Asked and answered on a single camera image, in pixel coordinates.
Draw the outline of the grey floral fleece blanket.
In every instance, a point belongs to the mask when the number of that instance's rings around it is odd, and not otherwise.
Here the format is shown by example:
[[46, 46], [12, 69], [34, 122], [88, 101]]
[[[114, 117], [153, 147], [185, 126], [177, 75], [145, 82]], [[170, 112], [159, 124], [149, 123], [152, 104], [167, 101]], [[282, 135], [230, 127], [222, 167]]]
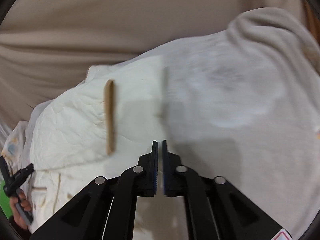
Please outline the grey floral fleece blanket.
[[[260, 8], [212, 35], [143, 55], [164, 62], [161, 124], [171, 152], [201, 176], [224, 176], [283, 226], [304, 236], [319, 212], [319, 45], [293, 15]], [[116, 149], [116, 85], [104, 88], [106, 152]], [[2, 155], [10, 172], [32, 163], [38, 117], [21, 121]]]

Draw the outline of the white quilted duvet tan trim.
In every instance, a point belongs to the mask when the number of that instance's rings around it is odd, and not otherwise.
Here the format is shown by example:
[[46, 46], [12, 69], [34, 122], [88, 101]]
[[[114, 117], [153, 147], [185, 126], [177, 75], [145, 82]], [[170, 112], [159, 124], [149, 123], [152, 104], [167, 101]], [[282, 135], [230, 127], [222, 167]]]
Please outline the white quilted duvet tan trim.
[[[165, 137], [161, 124], [164, 62], [153, 56], [122, 66], [91, 66], [85, 81], [53, 100], [36, 121], [30, 192], [36, 231], [97, 176], [113, 178]], [[106, 152], [104, 88], [116, 85], [116, 149]]]

